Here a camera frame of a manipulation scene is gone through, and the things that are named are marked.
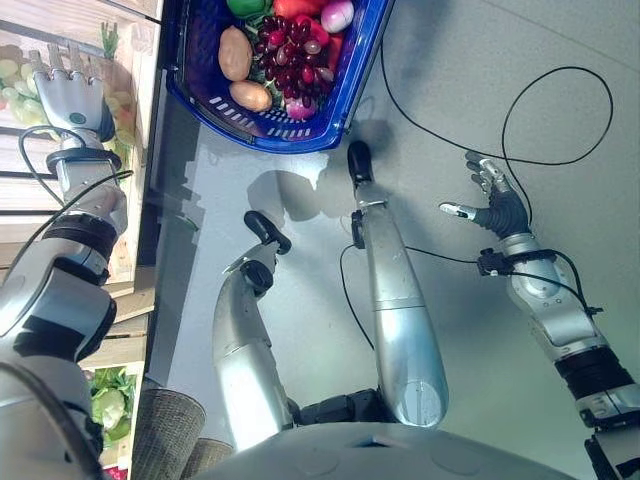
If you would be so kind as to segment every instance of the wicker basket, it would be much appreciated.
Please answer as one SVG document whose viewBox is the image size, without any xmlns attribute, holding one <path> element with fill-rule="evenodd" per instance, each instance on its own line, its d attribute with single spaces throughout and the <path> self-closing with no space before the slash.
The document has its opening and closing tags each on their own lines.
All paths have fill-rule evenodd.
<svg viewBox="0 0 640 480">
<path fill-rule="evenodd" d="M 227 443 L 212 438 L 199 438 L 187 461 L 187 466 L 184 467 L 181 480 L 187 480 L 213 468 L 232 453 L 233 447 Z"/>
<path fill-rule="evenodd" d="M 145 390 L 133 445 L 133 480 L 179 480 L 204 426 L 193 398 L 165 389 Z"/>
</svg>

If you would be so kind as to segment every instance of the blue basket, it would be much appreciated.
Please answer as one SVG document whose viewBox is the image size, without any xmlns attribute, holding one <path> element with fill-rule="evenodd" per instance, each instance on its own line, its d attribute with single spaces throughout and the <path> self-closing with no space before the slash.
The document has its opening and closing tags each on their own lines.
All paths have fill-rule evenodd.
<svg viewBox="0 0 640 480">
<path fill-rule="evenodd" d="M 218 65 L 218 47 L 222 31 L 241 22 L 224 0 L 185 0 L 173 6 L 167 22 L 172 57 L 167 88 L 204 124 L 247 147 L 270 153 L 334 148 L 349 126 L 394 3 L 352 1 L 355 15 L 345 34 L 334 88 L 307 121 L 292 120 L 275 108 L 251 112 L 232 100 L 230 82 Z"/>
</svg>

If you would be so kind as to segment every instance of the green bell pepper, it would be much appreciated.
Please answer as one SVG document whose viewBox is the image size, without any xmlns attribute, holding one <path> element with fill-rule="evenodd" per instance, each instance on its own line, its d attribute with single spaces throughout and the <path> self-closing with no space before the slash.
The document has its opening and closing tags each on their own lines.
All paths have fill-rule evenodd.
<svg viewBox="0 0 640 480">
<path fill-rule="evenodd" d="M 241 19 L 265 15 L 271 8 L 273 0 L 227 0 L 231 13 Z"/>
</svg>

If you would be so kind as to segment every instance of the black cable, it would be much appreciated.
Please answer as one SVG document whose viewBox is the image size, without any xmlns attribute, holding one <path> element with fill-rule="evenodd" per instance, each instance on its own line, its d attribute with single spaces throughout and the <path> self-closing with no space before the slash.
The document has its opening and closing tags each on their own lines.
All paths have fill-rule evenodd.
<svg viewBox="0 0 640 480">
<path fill-rule="evenodd" d="M 475 260 L 460 260 L 459 258 L 447 257 L 446 255 L 440 255 L 439 253 L 429 252 L 427 250 L 422 250 L 420 248 L 407 247 L 407 246 L 405 246 L 404 248 L 406 248 L 407 250 L 412 250 L 414 252 L 424 253 L 425 255 L 431 255 L 432 257 L 443 258 L 444 260 L 451 260 L 452 262 L 473 263 L 473 264 L 477 263 Z"/>
<path fill-rule="evenodd" d="M 78 426 L 47 385 L 22 365 L 0 361 L 0 370 L 26 387 L 43 407 L 51 425 L 64 440 L 71 456 L 83 472 L 83 478 L 101 480 L 102 466 Z"/>
<path fill-rule="evenodd" d="M 578 66 L 575 66 L 575 65 L 567 65 L 567 66 L 563 66 L 563 67 L 554 68 L 554 69 L 549 70 L 548 72 L 543 73 L 542 75 L 538 76 L 532 82 L 530 82 L 518 94 L 518 96 L 513 100 L 513 102 L 511 103 L 511 106 L 509 107 L 509 110 L 507 111 L 507 114 L 504 117 L 504 122 L 502 124 L 502 133 L 501 133 L 501 136 L 500 136 L 501 137 L 502 155 L 496 155 L 495 153 L 483 152 L 483 151 L 481 151 L 481 150 L 479 150 L 477 148 L 468 147 L 468 146 L 463 145 L 463 144 L 461 144 L 459 142 L 456 142 L 454 140 L 446 138 L 446 137 L 434 132 L 433 130 L 430 130 L 430 129 L 422 126 L 421 124 L 416 122 L 413 118 L 411 118 L 404 111 L 404 109 L 400 106 L 400 104 L 396 100 L 395 96 L 391 92 L 391 87 L 389 86 L 389 80 L 387 78 L 387 69 L 386 69 L 386 66 L 385 66 L 385 63 L 384 63 L 384 39 L 380 42 L 380 64 L 381 64 L 381 67 L 382 67 L 382 78 L 384 79 L 384 85 L 385 85 L 385 88 L 387 90 L 387 93 L 389 94 L 389 98 L 391 98 L 391 102 L 398 109 L 400 114 L 407 121 L 409 121 L 409 123 L 411 123 L 413 126 L 419 128 L 420 130 L 422 130 L 422 131 L 424 131 L 424 132 L 426 132 L 426 133 L 428 133 L 430 135 L 433 135 L 434 137 L 442 140 L 443 142 L 446 142 L 446 143 L 448 143 L 450 145 L 453 145 L 454 147 L 458 147 L 458 148 L 460 148 L 462 150 L 472 150 L 474 152 L 479 153 L 480 155 L 484 155 L 484 156 L 487 156 L 487 157 L 493 157 L 493 158 L 499 158 L 499 159 L 502 159 L 502 160 L 505 161 L 505 163 L 507 165 L 507 169 L 509 170 L 509 173 L 511 174 L 511 176 L 513 177 L 516 185 L 518 186 L 518 188 L 522 192 L 522 196 L 524 197 L 525 202 L 527 204 L 527 211 L 528 211 L 528 216 L 529 216 L 529 225 L 531 225 L 531 223 L 533 221 L 533 206 L 531 205 L 531 199 L 529 198 L 529 194 L 525 190 L 524 186 L 520 182 L 520 179 L 515 174 L 510 162 L 527 163 L 527 164 L 530 164 L 530 165 L 541 165 L 541 166 L 549 166 L 549 167 L 557 167 L 557 166 L 561 166 L 561 165 L 570 165 L 572 163 L 579 162 L 580 160 L 582 160 L 585 157 L 587 157 L 588 155 L 590 155 L 591 152 L 593 152 L 602 143 L 602 141 L 604 140 L 604 137 L 607 135 L 607 133 L 609 132 L 609 129 L 611 128 L 611 122 L 613 120 L 613 110 L 614 110 L 614 108 L 613 108 L 613 95 L 611 93 L 611 89 L 609 88 L 609 85 L 607 84 L 607 82 L 604 80 L 604 78 L 602 78 L 600 75 L 598 75 L 593 70 L 590 70 L 590 69 L 585 68 L 585 67 L 578 67 Z M 563 162 L 556 162 L 556 163 L 547 163 L 547 162 L 539 162 L 539 161 L 535 161 L 535 160 L 526 160 L 526 159 L 522 159 L 522 158 L 515 158 L 515 157 L 511 158 L 511 157 L 509 157 L 507 155 L 507 149 L 506 149 L 506 132 L 507 132 L 507 125 L 509 123 L 509 119 L 511 118 L 511 113 L 513 112 L 515 106 L 520 101 L 522 96 L 531 87 L 533 87 L 536 83 L 538 83 L 542 79 L 548 77 L 549 75 L 553 75 L 554 73 L 561 72 L 561 71 L 580 71 L 580 72 L 584 72 L 584 73 L 587 73 L 587 74 L 593 76 L 594 78 L 596 78 L 602 84 L 602 86 L 603 86 L 603 88 L 604 88 L 604 90 L 605 90 L 605 92 L 607 94 L 607 99 L 609 101 L 609 117 L 607 119 L 607 124 L 606 124 L 604 130 L 602 131 L 602 134 L 600 135 L 598 140 L 593 144 L 593 146 L 591 148 L 589 148 L 585 153 L 583 153 L 579 157 L 576 157 L 576 158 L 574 158 L 572 160 L 566 160 L 566 161 L 563 161 Z"/>
<path fill-rule="evenodd" d="M 571 258 L 569 258 L 568 255 L 562 252 L 559 252 L 558 250 L 552 250 L 552 249 L 548 249 L 548 250 L 554 255 L 557 255 L 560 258 L 562 258 L 565 262 L 567 262 L 567 264 L 569 265 L 569 268 L 571 268 L 571 272 L 573 272 L 573 279 L 576 282 L 576 290 L 578 291 L 578 294 L 580 295 L 580 297 L 584 300 L 584 292 L 582 291 L 582 280 L 580 280 L 580 274 L 578 273 L 578 268 L 576 267 L 576 264 L 573 263 L 573 260 L 571 260 Z"/>
<path fill-rule="evenodd" d="M 362 323 L 360 322 L 360 319 L 358 318 L 358 315 L 356 315 L 356 311 L 353 308 L 353 304 L 351 303 L 351 299 L 349 298 L 349 292 L 347 291 L 347 282 L 345 281 L 345 278 L 344 278 L 344 266 L 343 266 L 344 254 L 347 252 L 347 250 L 349 250 L 352 247 L 355 247 L 355 245 L 353 245 L 353 244 L 347 245 L 346 247 L 344 247 L 342 249 L 342 252 L 340 253 L 339 265 L 340 265 L 340 279 L 342 280 L 342 291 L 344 292 L 344 298 L 347 300 L 347 305 L 349 305 L 349 310 L 351 310 L 351 315 L 353 315 L 353 319 L 356 321 L 356 324 L 358 325 L 358 328 L 362 332 L 362 335 L 364 336 L 364 338 L 367 340 L 367 343 L 371 347 L 371 350 L 375 351 L 375 347 L 373 346 L 373 342 L 369 338 L 369 335 L 367 334 L 367 332 L 365 331 L 364 327 L 362 326 Z M 407 250 L 412 250 L 412 251 L 418 252 L 418 253 L 424 253 L 426 255 L 431 255 L 433 257 L 442 258 L 444 260 L 450 260 L 452 262 L 466 263 L 466 264 L 475 264 L 476 263 L 474 260 L 460 260 L 459 258 L 447 257 L 446 255 L 440 255 L 438 253 L 429 252 L 427 250 L 422 250 L 420 248 L 407 247 L 407 246 L 405 246 L 405 248 Z"/>
<path fill-rule="evenodd" d="M 24 252 L 27 251 L 27 249 L 31 246 L 31 244 L 35 241 L 35 239 L 38 238 L 38 236 L 42 232 L 44 232 L 53 222 L 55 222 L 58 218 L 60 218 L 60 216 L 62 216 L 62 214 L 64 212 L 66 212 L 73 205 L 78 203 L 78 200 L 80 200 L 82 197 L 84 197 L 87 193 L 89 193 L 94 188 L 99 187 L 100 185 L 102 185 L 105 182 L 108 182 L 109 180 L 123 179 L 123 178 L 126 178 L 126 177 L 130 177 L 131 175 L 133 175 L 133 170 L 123 170 L 121 172 L 114 173 L 113 175 L 109 175 L 107 177 L 104 177 L 103 179 L 98 180 L 95 183 L 92 183 L 87 188 L 85 188 L 82 192 L 80 192 L 78 195 L 76 195 L 71 200 L 69 200 L 69 202 L 64 207 L 62 207 L 60 210 L 58 210 L 55 214 L 51 215 L 51 217 L 49 217 L 49 219 L 46 222 L 44 222 L 42 225 L 40 225 L 40 227 L 35 232 L 33 232 L 33 235 L 31 235 L 29 237 L 29 240 L 27 240 L 25 242 L 25 244 L 22 245 L 22 248 L 20 249 L 20 251 L 16 255 L 16 258 L 13 259 L 13 263 L 11 263 L 11 267 L 9 268 L 9 272 L 8 272 L 7 276 L 9 276 L 11 274 L 11 271 L 13 270 L 13 268 L 17 265 L 17 263 L 20 260 L 20 258 L 22 258 L 22 255 L 24 255 Z"/>
<path fill-rule="evenodd" d="M 400 106 L 400 104 L 398 103 L 398 101 L 396 100 L 396 98 L 394 97 L 393 93 L 391 92 L 391 88 L 389 87 L 389 80 L 387 79 L 387 71 L 386 71 L 386 67 L 385 67 L 385 63 L 384 63 L 384 40 L 380 42 L 380 63 L 382 66 L 382 77 L 384 79 L 384 85 L 386 87 L 387 93 L 389 94 L 389 97 L 391 98 L 391 102 L 394 104 L 394 106 L 398 109 L 398 111 L 400 112 L 400 114 L 407 119 L 407 121 L 409 121 L 409 123 L 411 123 L 413 126 L 419 128 L 420 130 L 423 130 L 424 132 L 433 135 L 434 137 L 442 140 L 443 142 L 446 142 L 450 145 L 453 145 L 454 147 L 458 147 L 462 150 L 471 150 L 473 152 L 479 153 L 480 155 L 484 155 L 487 157 L 492 157 L 492 158 L 499 158 L 501 160 L 509 160 L 510 162 L 518 162 L 518 163 L 527 163 L 530 165 L 542 165 L 542 166 L 549 166 L 549 167 L 559 167 L 561 165 L 570 165 L 572 163 L 576 163 L 579 162 L 580 160 L 584 159 L 585 157 L 587 157 L 589 154 L 591 154 L 591 152 L 593 152 L 596 148 L 598 148 L 598 146 L 602 143 L 602 141 L 604 140 L 604 137 L 607 135 L 607 133 L 609 132 L 609 128 L 611 127 L 611 121 L 613 120 L 613 95 L 611 93 L 611 89 L 609 88 L 609 85 L 607 84 L 607 82 L 604 80 L 604 78 L 602 78 L 600 75 L 598 75 L 596 72 L 594 72 L 593 70 L 590 70 L 588 68 L 585 67 L 578 67 L 575 65 L 567 65 L 564 67 L 557 67 L 554 68 L 553 70 L 549 70 L 546 73 L 543 73 L 542 75 L 540 75 L 539 77 L 537 77 L 535 80 L 533 80 L 531 83 L 529 83 L 516 97 L 516 99 L 512 102 L 511 107 L 509 108 L 509 111 L 507 112 L 507 115 L 505 116 L 505 123 L 508 123 L 509 121 L 509 117 L 511 116 L 511 112 L 513 111 L 514 107 L 516 106 L 516 104 L 518 103 L 518 101 L 520 100 L 520 98 L 532 87 L 534 86 L 536 83 L 538 83 L 540 80 L 542 80 L 543 78 L 548 77 L 549 75 L 552 75 L 554 73 L 557 72 L 561 72 L 564 70 L 576 70 L 576 71 L 581 71 L 584 73 L 587 73 L 593 77 L 595 77 L 604 87 L 606 93 L 607 93 L 607 97 L 609 100 L 609 118 L 607 120 L 607 125 L 605 126 L 602 134 L 600 135 L 600 137 L 598 138 L 598 140 L 593 144 L 593 146 L 591 148 L 589 148 L 585 153 L 583 153 L 582 155 L 580 155 L 579 157 L 576 157 L 572 160 L 565 160 L 563 162 L 555 162 L 555 163 L 548 163 L 548 162 L 539 162 L 536 160 L 527 160 L 527 159 L 523 159 L 523 158 L 516 158 L 516 157 L 509 157 L 507 158 L 506 155 L 498 155 L 495 153 L 488 153 L 488 152 L 483 152 L 482 150 L 479 150 L 477 148 L 474 147 L 469 147 L 466 145 L 463 145 L 461 143 L 458 143 L 454 140 L 450 140 L 436 132 L 434 132 L 433 130 L 430 130 L 426 127 L 423 127 L 422 125 L 420 125 L 418 122 L 416 122 L 414 119 L 412 119 Z"/>
<path fill-rule="evenodd" d="M 342 259 L 344 258 L 344 254 L 347 252 L 347 250 L 349 250 L 352 247 L 355 247 L 355 245 L 353 244 L 347 245 L 342 249 L 342 252 L 340 253 L 340 261 L 338 263 L 340 264 L 340 278 L 342 279 L 342 291 L 344 292 L 344 298 L 347 300 L 347 305 L 349 305 L 349 310 L 351 310 L 351 315 L 353 315 L 353 319 L 356 321 L 358 328 L 362 332 L 362 335 L 364 335 L 364 338 L 367 340 L 367 343 L 371 347 L 371 350 L 375 351 L 373 342 L 369 338 L 369 335 L 367 335 L 367 332 L 362 326 L 362 323 L 360 323 L 360 319 L 358 318 L 358 315 L 356 315 L 356 311 L 354 310 L 353 305 L 351 304 L 351 299 L 349 298 L 349 292 L 347 292 L 347 282 L 344 279 L 344 267 L 342 264 Z"/>
<path fill-rule="evenodd" d="M 27 165 L 27 168 L 31 172 L 31 175 L 33 176 L 33 178 L 35 178 L 38 181 L 38 183 L 42 186 L 42 188 L 44 188 L 47 191 L 47 193 L 54 198 L 56 202 L 58 202 L 61 206 L 64 206 L 64 202 L 62 201 L 62 199 L 58 197 L 58 195 L 56 195 L 56 193 L 53 190 L 51 190 L 51 188 L 49 188 L 49 185 L 47 185 L 45 181 L 42 179 L 42 177 L 40 176 L 40 174 L 36 172 L 36 169 L 31 164 L 31 160 L 29 160 L 29 155 L 27 155 L 27 151 L 24 148 L 25 139 L 32 133 L 39 132 L 42 130 L 52 131 L 57 133 L 58 135 L 62 135 L 62 134 L 71 135 L 72 137 L 75 137 L 77 140 L 79 140 L 83 147 L 86 147 L 87 143 L 76 132 L 73 132 L 66 128 L 54 127 L 52 125 L 36 125 L 34 127 L 29 127 L 25 131 L 23 131 L 18 137 L 18 150 L 20 150 L 20 155 L 22 156 L 24 163 Z"/>
</svg>

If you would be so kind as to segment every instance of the gray floor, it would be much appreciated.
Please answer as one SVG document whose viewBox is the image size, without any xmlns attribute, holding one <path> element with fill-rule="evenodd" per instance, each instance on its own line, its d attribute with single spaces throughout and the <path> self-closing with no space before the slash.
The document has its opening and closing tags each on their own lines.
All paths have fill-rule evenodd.
<svg viewBox="0 0 640 480">
<path fill-rule="evenodd" d="M 570 167 L 515 168 L 535 208 L 544 246 L 570 254 L 585 292 L 604 306 L 597 323 L 640 376 L 638 252 L 640 13 L 637 1 L 399 0 L 385 36 L 392 89 L 423 124 L 479 149 L 498 151 L 513 98 L 541 73 L 581 65 L 613 91 L 611 131 Z M 573 158 L 602 130 L 606 96 L 592 78 L 558 74 L 514 112 L 509 152 L 543 161 Z M 407 245 L 473 258 L 495 239 L 437 210 L 444 200 L 486 202 L 461 150 L 424 134 L 394 109 L 379 62 L 343 147 L 302 156 L 254 152 L 216 135 L 168 99 L 161 136 L 166 215 L 160 244 L 160 331 L 151 374 L 207 409 L 203 435 L 228 440 L 211 365 L 211 322 L 225 266 L 255 243 L 243 213 L 260 209 L 293 241 L 260 308 L 281 379 L 300 404 L 371 387 L 373 356 L 342 295 L 338 254 L 350 242 L 353 209 L 345 146 L 372 147 L 377 180 Z M 371 326 L 366 260 L 350 252 L 348 288 Z M 427 257 L 414 265 L 447 370 L 451 405 L 443 428 L 595 478 L 570 394 L 508 300 L 505 280 Z M 175 351 L 173 341 L 177 335 Z"/>
</svg>

